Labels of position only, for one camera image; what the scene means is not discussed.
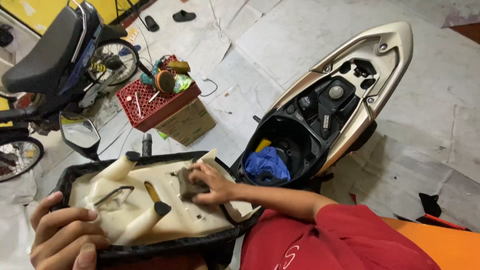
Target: yellow wall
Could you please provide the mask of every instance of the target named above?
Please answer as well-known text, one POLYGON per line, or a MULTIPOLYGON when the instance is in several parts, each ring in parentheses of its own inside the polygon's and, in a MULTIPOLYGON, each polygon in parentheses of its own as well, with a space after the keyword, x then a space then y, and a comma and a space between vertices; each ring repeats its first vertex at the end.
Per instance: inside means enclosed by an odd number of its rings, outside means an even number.
MULTIPOLYGON (((106 24, 117 18, 115 0, 88 0, 88 2, 96 8, 106 24)), ((40 34, 46 31, 66 4, 67 0, 0 0, 2 7, 40 34)), ((119 9, 130 7, 126 0, 118 0, 118 4, 119 9)), ((75 4, 70 1, 70 6, 75 7, 75 4)))

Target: person's left hand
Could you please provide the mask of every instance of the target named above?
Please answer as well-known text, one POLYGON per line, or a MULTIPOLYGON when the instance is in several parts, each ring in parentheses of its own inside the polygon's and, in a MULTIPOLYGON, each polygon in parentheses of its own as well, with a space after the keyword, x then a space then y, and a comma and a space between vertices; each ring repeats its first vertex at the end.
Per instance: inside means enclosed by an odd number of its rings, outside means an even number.
POLYGON ((30 261, 37 270, 94 270, 96 249, 109 245, 100 226, 89 222, 96 219, 97 213, 78 207, 49 213, 62 197, 61 192, 51 194, 32 214, 35 240, 30 261))

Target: scooter seat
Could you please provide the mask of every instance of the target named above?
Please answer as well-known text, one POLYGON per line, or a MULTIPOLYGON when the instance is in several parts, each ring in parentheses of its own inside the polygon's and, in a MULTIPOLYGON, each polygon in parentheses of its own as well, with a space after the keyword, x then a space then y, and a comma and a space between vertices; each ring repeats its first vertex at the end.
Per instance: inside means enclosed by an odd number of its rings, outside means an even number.
POLYGON ((2 77, 11 93, 46 94, 55 91, 72 60, 82 32, 82 19, 66 6, 32 51, 2 77))

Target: floor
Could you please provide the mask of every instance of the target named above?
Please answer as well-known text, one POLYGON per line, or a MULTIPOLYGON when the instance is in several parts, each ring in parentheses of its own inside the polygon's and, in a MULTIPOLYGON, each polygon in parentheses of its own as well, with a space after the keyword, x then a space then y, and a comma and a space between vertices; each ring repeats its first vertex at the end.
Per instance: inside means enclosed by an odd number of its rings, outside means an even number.
MULTIPOLYGON (((409 218, 422 213, 418 192, 440 194, 442 218, 480 232, 479 44, 440 29, 396 1, 229 1, 190 0, 182 6, 158 0, 143 15, 152 15, 160 31, 149 33, 138 21, 133 25, 145 35, 135 41, 142 46, 142 60, 175 53, 190 63, 203 94, 214 85, 202 76, 218 85, 215 93, 200 97, 217 126, 188 147, 150 130, 154 155, 218 148, 218 157, 232 164, 256 128, 252 116, 261 117, 319 59, 357 32, 408 21, 414 33, 409 69, 377 118, 368 146, 339 162, 322 192, 342 203, 352 203, 348 192, 353 192, 379 215, 409 218), (198 24, 172 24, 172 11, 181 8, 195 11, 198 24)), ((143 133, 131 128, 116 98, 103 100, 101 107, 102 116, 95 118, 102 137, 100 159, 139 151, 143 133)), ((67 166, 88 162, 71 152, 58 133, 39 139, 47 154, 33 171, 36 199, 55 187, 67 166)), ((238 262, 234 257, 232 269, 238 262)))

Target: crate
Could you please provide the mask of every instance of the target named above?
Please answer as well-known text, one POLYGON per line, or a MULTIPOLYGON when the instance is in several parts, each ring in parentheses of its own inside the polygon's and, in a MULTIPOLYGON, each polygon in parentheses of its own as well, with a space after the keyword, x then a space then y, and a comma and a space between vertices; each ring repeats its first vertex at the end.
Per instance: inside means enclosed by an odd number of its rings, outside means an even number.
MULTIPOLYGON (((166 65, 171 60, 176 59, 177 58, 174 55, 165 59, 164 64, 161 65, 160 69, 166 70, 166 65)), ((168 71, 175 76, 175 71, 168 71)), ((178 94, 165 94, 160 92, 157 97, 149 103, 148 101, 155 93, 156 91, 153 86, 143 84, 140 79, 133 81, 116 93, 123 110, 127 114, 130 124, 132 127, 142 132, 147 132, 149 129, 156 127, 167 117, 193 101, 199 94, 201 94, 201 91, 197 84, 192 82, 187 90, 178 94), (142 118, 140 118, 138 113, 135 92, 138 92, 138 103, 140 104, 142 118)))

